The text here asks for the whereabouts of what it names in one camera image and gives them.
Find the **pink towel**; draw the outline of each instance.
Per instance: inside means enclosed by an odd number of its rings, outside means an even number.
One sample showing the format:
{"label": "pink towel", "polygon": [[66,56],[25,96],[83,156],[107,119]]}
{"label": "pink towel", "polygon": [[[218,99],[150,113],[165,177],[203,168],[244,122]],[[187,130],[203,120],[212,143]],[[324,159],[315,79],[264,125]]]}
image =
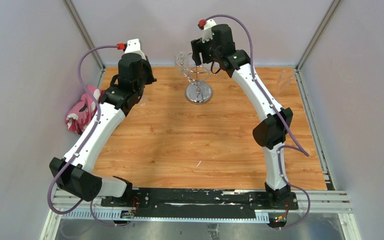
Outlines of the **pink towel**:
{"label": "pink towel", "polygon": [[[101,90],[93,85],[87,85],[87,89],[99,102],[102,93]],[[96,110],[97,106],[94,100],[87,93],[84,93],[80,101],[68,112],[67,118],[65,119],[68,130],[76,134],[82,134],[91,122]]]}

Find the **metal base plate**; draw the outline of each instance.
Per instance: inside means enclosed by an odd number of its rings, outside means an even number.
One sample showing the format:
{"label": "metal base plate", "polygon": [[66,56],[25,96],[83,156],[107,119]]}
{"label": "metal base plate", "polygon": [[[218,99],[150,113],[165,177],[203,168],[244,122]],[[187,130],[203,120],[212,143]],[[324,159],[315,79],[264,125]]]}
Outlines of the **metal base plate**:
{"label": "metal base plate", "polygon": [[198,85],[189,84],[184,91],[184,96],[192,104],[205,104],[213,97],[213,89],[206,82],[196,82]]}

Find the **cable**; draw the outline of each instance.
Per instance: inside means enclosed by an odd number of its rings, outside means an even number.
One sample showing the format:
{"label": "cable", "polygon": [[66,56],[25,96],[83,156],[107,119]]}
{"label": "cable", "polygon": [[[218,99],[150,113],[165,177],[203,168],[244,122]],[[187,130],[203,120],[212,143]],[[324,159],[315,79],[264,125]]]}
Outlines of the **cable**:
{"label": "cable", "polygon": [[80,236],[82,236],[83,234],[85,234],[87,231],[89,231],[94,225],[90,225],[89,227],[87,227],[85,230],[83,230],[80,234],[77,234],[77,235],[67,235],[65,232],[64,232],[64,227],[67,225],[65,223],[66,221],[61,221],[61,223],[59,224],[59,233],[66,239],[75,239],[75,238],[78,238]]}
{"label": "cable", "polygon": [[[137,201],[138,201],[136,208],[135,208],[135,199],[137,199]],[[139,208],[139,204],[140,204],[139,203],[139,198],[137,196],[135,196],[133,198],[133,208],[135,208],[133,216],[135,216],[136,211]],[[90,201],[90,213],[92,214],[93,219],[95,219],[98,223],[100,223],[100,224],[102,224],[104,226],[108,226],[108,227],[123,227],[123,226],[126,226],[126,225],[128,225],[130,223],[130,222],[128,222],[128,223],[117,224],[117,223],[106,223],[106,222],[103,222],[103,221],[99,220],[97,218],[97,216],[95,215],[94,210],[93,210],[93,205],[94,205],[94,201]]]}
{"label": "cable", "polygon": [[288,213],[289,213],[289,203],[287,201],[285,201],[285,205],[286,205],[286,212],[282,215],[280,215],[277,219],[283,219],[283,218],[286,218],[288,216]]}
{"label": "cable", "polygon": [[283,146],[280,146],[280,147],[279,147],[279,149],[277,150],[277,162],[278,162],[278,164],[279,164],[280,176],[282,177],[283,181],[284,181],[287,185],[291,186],[292,188],[296,188],[296,189],[302,191],[302,192],[305,194],[305,196],[307,197],[307,200],[308,200],[307,211],[305,212],[304,216],[303,216],[299,221],[297,221],[297,222],[295,222],[295,223],[293,223],[293,224],[291,224],[291,225],[282,227],[282,229],[289,229],[289,228],[292,228],[292,227],[294,227],[294,226],[300,224],[302,221],[304,221],[304,220],[308,217],[308,215],[309,215],[309,213],[310,213],[311,202],[310,202],[310,196],[309,196],[309,194],[308,194],[307,191],[305,191],[304,189],[302,189],[302,188],[299,187],[299,186],[295,186],[295,185],[291,184],[288,180],[286,180],[286,178],[285,178],[285,175],[286,175],[286,174],[284,174],[284,171],[283,171],[283,169],[282,169],[281,149],[283,149],[283,148],[294,149],[294,150],[299,151],[298,147],[296,147],[296,146],[283,145]]}
{"label": "cable", "polygon": [[[81,67],[82,67],[82,63],[83,63],[83,60],[92,52],[96,51],[96,50],[99,50],[99,49],[108,49],[108,48],[119,48],[118,45],[105,45],[105,46],[98,46],[98,47],[95,47],[93,49],[90,49],[89,51],[87,51],[79,60],[78,62],[78,65],[77,65],[77,77],[78,77],[78,81],[80,82],[81,86],[83,87],[84,91],[93,99],[93,102],[95,103],[95,106],[96,106],[96,110],[97,110],[97,117],[96,117],[96,121],[93,123],[93,126],[92,126],[92,129],[90,130],[90,132],[87,134],[87,136],[84,138],[83,142],[80,144],[80,146],[78,146],[77,150],[75,151],[76,154],[78,154],[82,148],[85,146],[86,142],[91,138],[92,134],[94,133],[95,129],[97,128],[98,126],[98,123],[99,123],[99,120],[101,119],[101,107],[100,107],[100,104],[98,102],[98,100],[95,99],[94,95],[88,90],[88,88],[86,87],[86,84],[83,82],[83,79],[82,79],[82,76],[81,76],[81,73],[80,73],[80,70],[81,70]],[[77,206],[83,201],[82,199],[80,199],[72,208],[66,210],[66,211],[60,211],[58,209],[56,209],[54,207],[54,205],[52,204],[52,188],[54,187],[54,185],[57,183],[57,180],[61,177],[61,174],[63,174],[63,172],[71,165],[71,163],[76,159],[76,156],[73,154],[73,156],[70,158],[70,160],[61,168],[61,170],[59,170],[59,172],[55,175],[55,177],[53,178],[53,180],[51,181],[50,185],[49,185],[49,189],[47,191],[47,204],[49,206],[49,208],[56,214],[60,214],[60,215],[63,215],[63,214],[68,214],[70,212],[72,212],[74,209],[77,208]]]}
{"label": "cable", "polygon": [[207,17],[205,19],[205,21],[208,21],[210,19],[213,19],[213,18],[217,18],[217,17],[222,17],[222,18],[228,18],[228,19],[232,19],[234,20],[235,22],[237,22],[242,28],[243,30],[245,31],[246,33],[246,36],[248,37],[248,40],[249,40],[249,51],[250,51],[250,65],[251,65],[251,74],[252,74],[252,79],[254,79],[254,82],[255,84],[258,86],[258,88],[261,90],[262,94],[264,94],[264,97],[267,99],[268,103],[270,104],[270,107],[274,110],[274,112],[277,114],[277,116],[279,117],[279,119],[282,121],[282,124],[283,126],[285,127],[287,133],[290,135],[290,137],[292,138],[293,142],[298,146],[298,147],[295,147],[295,146],[289,146],[289,145],[283,145],[283,146],[280,146],[278,149],[277,149],[277,160],[278,160],[278,163],[279,163],[279,169],[280,169],[280,176],[282,177],[283,181],[290,187],[292,188],[296,188],[300,191],[302,191],[306,197],[307,197],[307,200],[308,200],[308,208],[307,208],[307,211],[305,213],[305,215],[299,220],[297,221],[296,223],[293,223],[291,225],[288,225],[288,226],[284,226],[282,228],[277,228],[278,230],[281,230],[281,229],[289,229],[289,228],[292,228],[298,224],[300,224],[302,221],[304,221],[307,216],[309,215],[309,212],[310,212],[310,206],[311,206],[311,203],[310,203],[310,196],[309,194],[304,190],[302,189],[301,187],[299,186],[295,186],[293,184],[291,184],[290,182],[288,182],[288,180],[286,180],[285,176],[286,176],[286,173],[283,172],[283,169],[282,169],[282,158],[281,158],[281,150],[283,148],[289,148],[289,149],[294,149],[294,150],[297,150],[301,153],[303,153],[304,155],[306,155],[307,157],[310,156],[310,154],[301,146],[301,144],[298,142],[298,140],[295,138],[295,136],[292,134],[291,132],[291,129],[289,128],[288,124],[286,123],[285,119],[283,118],[283,116],[280,114],[280,112],[276,109],[275,105],[273,104],[272,100],[270,99],[269,95],[267,94],[267,92],[264,90],[264,88],[261,86],[261,84],[259,83],[258,79],[256,78],[256,73],[255,73],[255,69],[254,69],[254,51],[253,51],[253,41],[251,40],[251,35],[250,35],[250,32],[248,31],[247,27],[245,27],[245,25],[239,20],[237,19],[236,17],[234,16],[230,16],[230,15],[227,15],[227,14],[216,14],[216,15],[212,15],[210,17]]}

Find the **white wall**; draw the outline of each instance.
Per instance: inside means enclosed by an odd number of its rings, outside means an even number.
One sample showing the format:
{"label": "white wall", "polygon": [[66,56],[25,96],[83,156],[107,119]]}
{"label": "white wall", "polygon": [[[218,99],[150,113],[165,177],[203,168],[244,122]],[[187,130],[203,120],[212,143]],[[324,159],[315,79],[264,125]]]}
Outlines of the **white wall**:
{"label": "white wall", "polygon": [[[65,115],[80,98],[87,48],[61,0],[0,0],[0,239],[39,239],[49,162],[76,141]],[[95,84],[88,59],[84,78]]]}
{"label": "white wall", "polygon": [[[254,42],[255,64],[296,65],[332,0],[73,0],[93,43],[108,45],[139,38],[152,64],[173,65],[176,51],[191,52],[202,37],[198,21],[229,14],[243,21]],[[249,50],[240,26],[232,27],[238,49]],[[101,53],[116,65],[116,52]]]}
{"label": "white wall", "polygon": [[384,1],[342,1],[302,72],[362,239],[384,239]]}

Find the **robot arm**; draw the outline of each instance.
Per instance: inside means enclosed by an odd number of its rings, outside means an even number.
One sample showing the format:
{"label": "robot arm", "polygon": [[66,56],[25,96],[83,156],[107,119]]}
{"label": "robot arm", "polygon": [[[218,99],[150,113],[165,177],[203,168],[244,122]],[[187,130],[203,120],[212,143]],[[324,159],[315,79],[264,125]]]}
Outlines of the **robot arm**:
{"label": "robot arm", "polygon": [[[89,124],[62,159],[54,157],[49,164],[55,177],[68,160],[73,155],[76,156],[56,183],[59,188],[88,202],[96,197],[106,196],[126,202],[131,198],[132,184],[127,180],[92,174],[98,155],[114,129],[140,101],[145,85],[156,81],[148,58],[141,50],[139,39],[129,40],[125,46],[124,54],[118,62],[118,74],[112,78],[109,88],[100,100],[100,121],[90,139],[85,141],[93,124]],[[96,121],[97,115],[93,117],[92,123]],[[76,153],[81,144],[84,144],[83,148]]]}
{"label": "robot arm", "polygon": [[[261,121],[252,134],[264,152],[267,168],[265,188],[271,194],[273,204],[281,201],[291,192],[291,188],[282,179],[277,153],[277,149],[285,143],[287,131],[272,107],[280,110],[288,126],[291,124],[293,113],[290,108],[282,108],[255,74],[256,81],[272,100],[273,106],[270,105],[253,80],[251,68],[254,66],[251,66],[250,57],[244,50],[236,50],[232,30],[227,24],[216,24],[213,19],[209,19],[200,21],[198,26],[203,30],[203,34],[201,38],[191,41],[192,59],[197,66],[217,62],[250,99]],[[285,172],[283,149],[280,150],[280,155]]]}

